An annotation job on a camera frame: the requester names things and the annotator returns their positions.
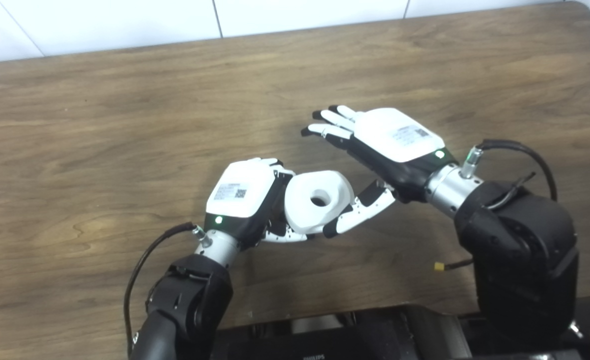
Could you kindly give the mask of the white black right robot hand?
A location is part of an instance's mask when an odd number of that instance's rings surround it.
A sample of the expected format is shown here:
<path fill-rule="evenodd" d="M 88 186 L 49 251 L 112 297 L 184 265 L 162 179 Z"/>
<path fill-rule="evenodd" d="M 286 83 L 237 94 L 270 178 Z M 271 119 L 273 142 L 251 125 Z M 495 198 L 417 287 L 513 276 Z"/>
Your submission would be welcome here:
<path fill-rule="evenodd" d="M 395 108 L 354 111 L 331 105 L 314 111 L 315 123 L 301 131 L 344 150 L 376 179 L 322 228 L 331 239 L 383 212 L 395 202 L 427 203 L 430 178 L 456 163 L 444 140 Z"/>

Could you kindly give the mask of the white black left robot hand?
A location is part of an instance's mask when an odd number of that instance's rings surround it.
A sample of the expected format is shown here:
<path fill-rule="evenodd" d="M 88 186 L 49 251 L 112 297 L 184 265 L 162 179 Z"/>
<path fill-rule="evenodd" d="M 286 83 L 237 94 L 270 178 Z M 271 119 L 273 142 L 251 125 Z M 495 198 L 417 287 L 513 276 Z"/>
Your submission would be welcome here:
<path fill-rule="evenodd" d="M 295 177 L 277 158 L 231 162 L 206 201 L 204 229 L 233 237 L 240 251 L 262 241 L 294 243 L 311 240 L 288 224 L 282 208 L 285 189 Z"/>

